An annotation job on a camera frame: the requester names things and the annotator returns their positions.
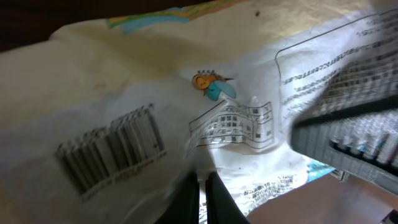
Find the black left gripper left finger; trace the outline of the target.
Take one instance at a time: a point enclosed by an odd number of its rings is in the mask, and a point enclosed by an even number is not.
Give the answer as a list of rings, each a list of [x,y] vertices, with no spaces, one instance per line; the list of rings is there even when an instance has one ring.
[[[199,189],[197,175],[188,174],[168,209],[155,224],[198,224]]]

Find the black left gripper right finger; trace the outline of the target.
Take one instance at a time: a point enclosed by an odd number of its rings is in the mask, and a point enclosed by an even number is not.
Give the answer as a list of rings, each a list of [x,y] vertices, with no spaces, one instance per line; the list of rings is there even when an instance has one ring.
[[[208,224],[249,224],[216,172],[205,182]]]

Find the white blue snack bag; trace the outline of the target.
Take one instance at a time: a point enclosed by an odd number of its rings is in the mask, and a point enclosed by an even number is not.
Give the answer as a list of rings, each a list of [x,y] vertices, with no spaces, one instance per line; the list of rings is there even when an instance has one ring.
[[[396,1],[212,1],[1,54],[1,222],[154,223],[190,173],[246,217],[333,167],[305,118],[397,96]]]

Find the dark grey plastic basket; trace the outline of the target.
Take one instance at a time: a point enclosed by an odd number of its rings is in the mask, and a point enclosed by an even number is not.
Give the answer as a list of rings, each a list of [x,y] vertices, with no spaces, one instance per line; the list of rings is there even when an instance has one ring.
[[[299,121],[290,146],[397,194],[397,96]]]

